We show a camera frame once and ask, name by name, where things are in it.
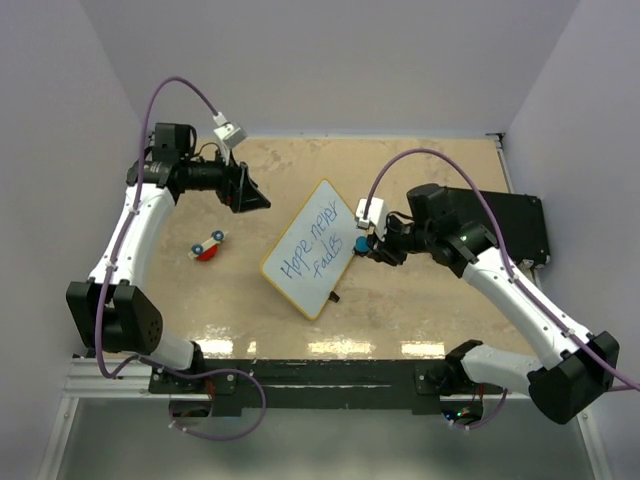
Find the blue whiteboard eraser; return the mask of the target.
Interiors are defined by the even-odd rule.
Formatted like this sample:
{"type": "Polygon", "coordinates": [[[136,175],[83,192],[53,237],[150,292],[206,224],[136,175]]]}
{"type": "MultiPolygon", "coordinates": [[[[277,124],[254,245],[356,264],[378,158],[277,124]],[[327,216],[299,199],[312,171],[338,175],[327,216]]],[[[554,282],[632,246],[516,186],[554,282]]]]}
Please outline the blue whiteboard eraser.
{"type": "Polygon", "coordinates": [[[355,255],[359,256],[366,256],[369,253],[370,247],[365,236],[359,236],[356,239],[353,251],[355,255]]]}

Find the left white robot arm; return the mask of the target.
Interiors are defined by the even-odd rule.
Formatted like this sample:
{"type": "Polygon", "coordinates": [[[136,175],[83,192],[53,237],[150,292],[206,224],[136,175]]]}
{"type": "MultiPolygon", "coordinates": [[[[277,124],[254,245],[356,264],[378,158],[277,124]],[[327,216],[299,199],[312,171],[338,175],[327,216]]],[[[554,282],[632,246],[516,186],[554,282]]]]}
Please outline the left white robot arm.
{"type": "Polygon", "coordinates": [[[234,158],[244,130],[222,117],[215,121],[218,150],[211,160],[196,153],[193,126],[156,124],[143,143],[141,160],[127,172],[124,206],[106,250],[87,279],[70,283],[66,291],[87,348],[96,355],[137,355],[173,369],[173,382],[185,392],[205,385],[207,368],[198,362],[197,344],[166,330],[160,311],[143,292],[156,240],[187,191],[212,191],[234,213],[271,205],[247,164],[234,158]]]}

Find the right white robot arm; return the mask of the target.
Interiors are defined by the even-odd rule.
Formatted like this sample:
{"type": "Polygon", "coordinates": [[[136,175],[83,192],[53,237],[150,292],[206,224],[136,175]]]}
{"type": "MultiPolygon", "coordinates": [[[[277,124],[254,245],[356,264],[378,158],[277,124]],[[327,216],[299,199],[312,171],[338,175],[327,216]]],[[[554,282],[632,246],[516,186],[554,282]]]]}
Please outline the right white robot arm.
{"type": "Polygon", "coordinates": [[[462,223],[449,190],[425,184],[407,194],[411,213],[394,213],[376,197],[356,209],[368,231],[368,257],[400,266],[410,254],[427,253],[483,294],[524,337],[526,356],[469,340],[446,357],[445,379],[459,393],[491,384],[528,396],[557,424],[566,424],[613,384],[620,346],[608,332],[592,333],[518,272],[500,248],[500,237],[482,224],[462,223]]]}

